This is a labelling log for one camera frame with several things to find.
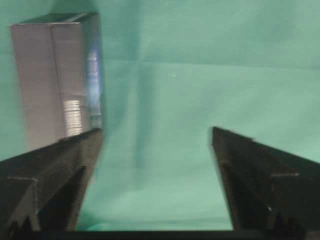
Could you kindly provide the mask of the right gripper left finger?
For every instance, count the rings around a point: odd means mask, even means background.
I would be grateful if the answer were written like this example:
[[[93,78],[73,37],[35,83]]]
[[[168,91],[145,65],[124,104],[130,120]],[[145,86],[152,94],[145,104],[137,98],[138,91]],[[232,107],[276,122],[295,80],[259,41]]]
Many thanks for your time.
[[[73,231],[103,143],[100,128],[0,162],[0,232]]]

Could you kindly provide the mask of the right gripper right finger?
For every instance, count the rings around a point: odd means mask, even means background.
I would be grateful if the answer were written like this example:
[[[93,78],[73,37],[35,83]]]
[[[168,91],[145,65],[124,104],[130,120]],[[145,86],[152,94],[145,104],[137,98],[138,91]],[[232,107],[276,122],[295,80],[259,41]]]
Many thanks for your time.
[[[234,230],[320,232],[319,163],[219,127],[212,148]]]

